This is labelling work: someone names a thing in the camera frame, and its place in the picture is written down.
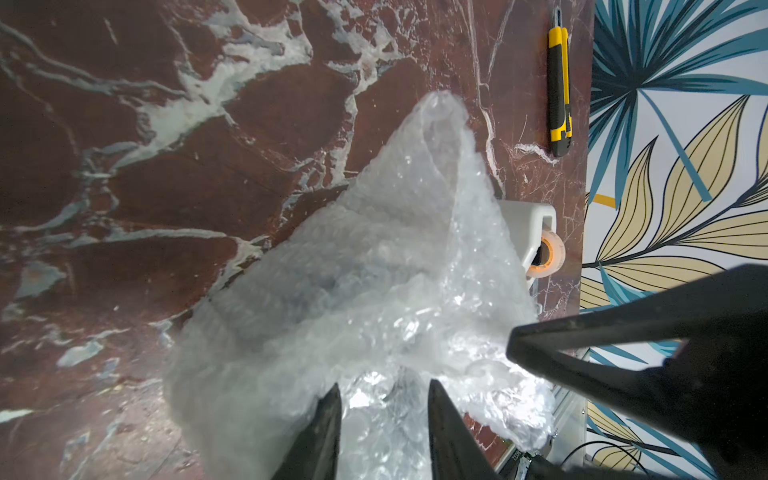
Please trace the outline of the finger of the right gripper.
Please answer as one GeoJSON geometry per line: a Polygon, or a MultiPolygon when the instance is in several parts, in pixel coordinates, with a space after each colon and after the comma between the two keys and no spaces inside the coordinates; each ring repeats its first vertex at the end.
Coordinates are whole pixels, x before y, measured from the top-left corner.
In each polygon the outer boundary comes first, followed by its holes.
{"type": "Polygon", "coordinates": [[[508,358],[696,446],[719,479],[767,475],[767,269],[745,264],[515,328],[508,358]]]}

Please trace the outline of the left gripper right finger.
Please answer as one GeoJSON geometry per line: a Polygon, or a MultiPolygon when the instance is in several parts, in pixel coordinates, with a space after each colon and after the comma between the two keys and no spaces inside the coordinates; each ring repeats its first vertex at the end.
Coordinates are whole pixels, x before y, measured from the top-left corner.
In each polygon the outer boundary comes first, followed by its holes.
{"type": "Polygon", "coordinates": [[[436,379],[429,384],[428,427],[434,480],[499,479],[445,388],[436,379]]]}

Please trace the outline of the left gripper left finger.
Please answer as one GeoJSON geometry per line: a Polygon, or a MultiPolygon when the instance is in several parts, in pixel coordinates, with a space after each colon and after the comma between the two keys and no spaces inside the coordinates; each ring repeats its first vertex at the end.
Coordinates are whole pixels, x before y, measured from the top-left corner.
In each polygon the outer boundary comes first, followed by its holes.
{"type": "Polygon", "coordinates": [[[338,470],[342,421],[339,386],[322,397],[309,425],[296,437],[272,480],[334,480],[338,470]]]}

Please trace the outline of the clear bubble wrap sheet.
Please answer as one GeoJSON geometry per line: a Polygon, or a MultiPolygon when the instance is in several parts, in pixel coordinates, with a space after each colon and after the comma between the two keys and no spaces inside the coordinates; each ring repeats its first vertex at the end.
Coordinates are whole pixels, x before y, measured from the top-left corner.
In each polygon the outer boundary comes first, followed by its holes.
{"type": "Polygon", "coordinates": [[[526,449],[551,385],[510,362],[536,319],[463,102],[427,94],[378,156],[185,323],[165,395],[210,479],[268,479],[338,388],[339,477],[430,476],[431,380],[526,449]]]}

